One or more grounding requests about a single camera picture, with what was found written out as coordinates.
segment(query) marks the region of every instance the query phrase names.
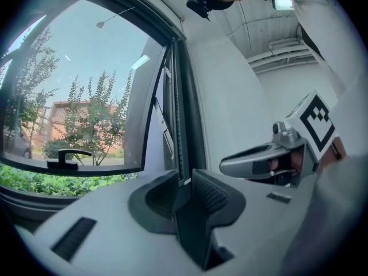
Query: window frame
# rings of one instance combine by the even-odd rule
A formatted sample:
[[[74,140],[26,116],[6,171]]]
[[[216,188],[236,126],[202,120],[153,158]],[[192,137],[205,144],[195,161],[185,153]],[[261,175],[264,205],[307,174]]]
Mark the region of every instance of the window frame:
[[[35,41],[38,35],[64,10],[72,6],[78,0],[62,0],[58,6],[52,9],[46,9],[39,14],[40,17],[46,15],[46,17],[37,24],[37,26],[28,34],[27,38],[19,47],[16,53],[12,54],[12,62],[3,80],[2,87],[0,89],[0,107],[5,107],[7,99],[12,87],[12,75],[17,72],[17,66],[20,66],[26,59],[26,53]],[[155,100],[155,94],[157,85],[160,78],[160,72],[164,66],[165,58],[167,57],[170,49],[171,42],[183,38],[183,35],[179,29],[177,29],[172,23],[169,22],[157,9],[155,9],[150,3],[145,0],[86,0],[94,4],[100,5],[114,13],[121,11],[122,7],[134,9],[122,13],[120,16],[138,28],[142,29],[145,33],[156,40],[163,49],[160,54],[157,66],[155,68],[153,77],[151,79],[151,86],[149,88],[149,97],[145,103],[145,120],[142,122],[141,131],[143,131],[142,141],[143,150],[141,152],[141,161],[136,167],[131,165],[116,165],[116,166],[78,166],[77,170],[65,170],[65,169],[53,169],[47,166],[46,161],[37,161],[31,159],[24,159],[12,154],[8,154],[3,151],[3,134],[0,134],[0,162],[15,168],[19,168],[25,171],[32,171],[42,174],[52,175],[67,175],[76,177],[93,177],[97,175],[116,175],[116,174],[129,174],[136,173],[144,170],[145,163],[145,151],[147,147],[148,130],[150,125],[150,118]],[[3,128],[5,121],[5,110],[0,110],[0,128]]]

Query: window glass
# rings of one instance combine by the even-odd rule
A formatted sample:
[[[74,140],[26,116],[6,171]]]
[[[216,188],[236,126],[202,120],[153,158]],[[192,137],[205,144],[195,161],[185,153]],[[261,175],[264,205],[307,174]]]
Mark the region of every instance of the window glass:
[[[44,160],[56,158],[58,149],[77,148],[93,156],[67,159],[94,166],[124,164],[135,74],[157,59],[144,53],[149,35],[114,15],[80,0],[37,37],[8,100],[6,152]],[[153,73],[139,80],[150,81]]]

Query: car window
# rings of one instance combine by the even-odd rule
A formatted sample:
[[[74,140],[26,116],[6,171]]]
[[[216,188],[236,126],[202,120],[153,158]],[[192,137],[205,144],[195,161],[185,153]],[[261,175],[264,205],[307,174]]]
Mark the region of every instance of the car window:
[[[16,73],[16,84],[7,102],[5,152],[45,161],[57,158],[59,149],[75,148],[92,153],[92,156],[67,155],[67,160],[79,165],[127,164],[125,127],[132,85],[135,81],[151,81],[159,62],[158,56],[154,56],[163,47],[128,20],[115,15],[80,0],[37,37]],[[29,32],[26,30],[12,48],[19,48]],[[158,52],[148,56],[147,46]],[[149,67],[145,77],[137,79],[144,67]],[[159,90],[162,99],[162,88]],[[157,128],[150,130],[161,140],[150,142],[148,156],[163,156],[162,132],[154,119],[156,115],[151,118],[151,126]],[[135,176],[73,178],[0,165],[0,184],[57,196],[82,195],[101,185]]]

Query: ceiling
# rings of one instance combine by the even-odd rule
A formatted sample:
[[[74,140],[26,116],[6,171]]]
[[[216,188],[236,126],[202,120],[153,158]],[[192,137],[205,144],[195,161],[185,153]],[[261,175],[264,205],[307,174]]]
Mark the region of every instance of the ceiling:
[[[186,0],[162,1],[182,20],[186,15],[191,14],[191,10],[186,7]],[[272,0],[235,2],[229,9],[214,11],[214,14],[224,33],[250,62],[255,60],[254,56],[262,57],[259,55],[270,51],[270,42],[298,38],[298,41],[295,40],[293,44],[303,45],[304,43],[300,40],[300,28],[294,11],[277,11],[273,8]],[[300,52],[300,48],[296,52],[288,51],[289,55],[284,54],[283,61],[279,60],[280,56],[271,56],[275,58],[274,65],[279,67],[289,64],[290,58],[313,62],[311,54],[306,55],[308,53],[306,48],[305,46],[303,52]],[[265,55],[264,58],[269,59],[270,55]]]

